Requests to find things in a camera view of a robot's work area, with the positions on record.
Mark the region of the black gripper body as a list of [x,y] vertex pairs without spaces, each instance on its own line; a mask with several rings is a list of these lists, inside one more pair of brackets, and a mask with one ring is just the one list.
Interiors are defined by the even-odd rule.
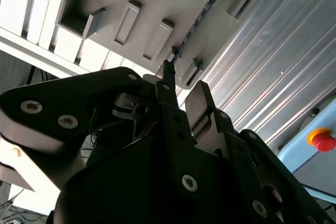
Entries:
[[135,142],[75,175],[49,223],[224,223],[234,206],[225,133],[211,100],[184,112],[138,105]]

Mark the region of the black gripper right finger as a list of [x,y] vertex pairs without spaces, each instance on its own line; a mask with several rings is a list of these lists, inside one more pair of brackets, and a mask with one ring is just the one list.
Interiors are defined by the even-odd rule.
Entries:
[[185,101],[197,148],[226,160],[242,203],[241,223],[333,223],[302,184],[252,130],[237,132],[198,81]]

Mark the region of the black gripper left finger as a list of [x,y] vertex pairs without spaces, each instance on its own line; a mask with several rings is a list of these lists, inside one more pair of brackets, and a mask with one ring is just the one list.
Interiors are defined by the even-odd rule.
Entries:
[[168,61],[154,83],[117,67],[11,89],[1,95],[1,163],[59,197],[75,175],[135,142],[138,105],[160,104],[178,108]]

